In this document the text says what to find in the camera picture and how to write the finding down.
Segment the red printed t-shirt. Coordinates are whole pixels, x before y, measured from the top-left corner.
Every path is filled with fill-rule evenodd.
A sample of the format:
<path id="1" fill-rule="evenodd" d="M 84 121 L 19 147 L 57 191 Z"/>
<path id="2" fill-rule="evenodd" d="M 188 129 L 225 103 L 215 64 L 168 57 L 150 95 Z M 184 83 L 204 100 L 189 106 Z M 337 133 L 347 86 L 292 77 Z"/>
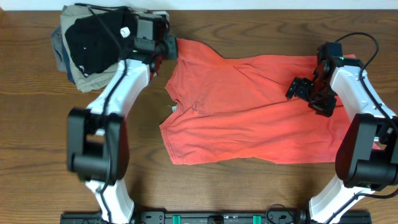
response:
<path id="1" fill-rule="evenodd" d="M 351 124 L 342 103 L 324 117 L 285 97 L 293 79 L 310 77 L 316 64 L 314 56 L 226 59 L 204 43 L 180 39 L 165 86 L 176 107 L 160 125 L 172 163 L 333 162 Z"/>

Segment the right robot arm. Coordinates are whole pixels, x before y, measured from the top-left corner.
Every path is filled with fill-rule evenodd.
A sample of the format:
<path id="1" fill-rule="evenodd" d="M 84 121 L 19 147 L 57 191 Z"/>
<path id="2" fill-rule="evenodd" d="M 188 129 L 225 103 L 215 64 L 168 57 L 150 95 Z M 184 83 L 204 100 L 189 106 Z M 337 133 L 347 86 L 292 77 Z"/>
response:
<path id="1" fill-rule="evenodd" d="M 392 198 L 378 193 L 397 185 L 397 115 L 372 87 L 366 66 L 343 55 L 339 42 L 327 42 L 317 50 L 314 77 L 294 78 L 286 98 L 296 96 L 316 114 L 330 117 L 341 100 L 351 124 L 335 158 L 335 176 L 308 202 L 308 210 L 295 223 L 370 223 L 369 214 L 348 210 L 362 198 Z"/>

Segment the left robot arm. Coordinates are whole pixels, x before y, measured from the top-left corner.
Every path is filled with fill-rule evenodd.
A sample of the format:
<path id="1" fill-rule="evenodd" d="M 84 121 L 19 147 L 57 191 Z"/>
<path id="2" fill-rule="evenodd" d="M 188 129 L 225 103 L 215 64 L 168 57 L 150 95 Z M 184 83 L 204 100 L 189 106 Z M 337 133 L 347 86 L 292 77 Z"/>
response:
<path id="1" fill-rule="evenodd" d="M 140 92 L 163 60 L 178 57 L 165 11 L 131 12 L 135 27 L 114 34 L 99 14 L 92 16 L 119 50 L 111 81 L 85 109 L 73 108 L 67 119 L 67 168 L 94 194 L 98 213 L 63 214 L 60 223 L 133 223 L 134 202 L 124 175 L 129 164 L 126 118 Z"/>

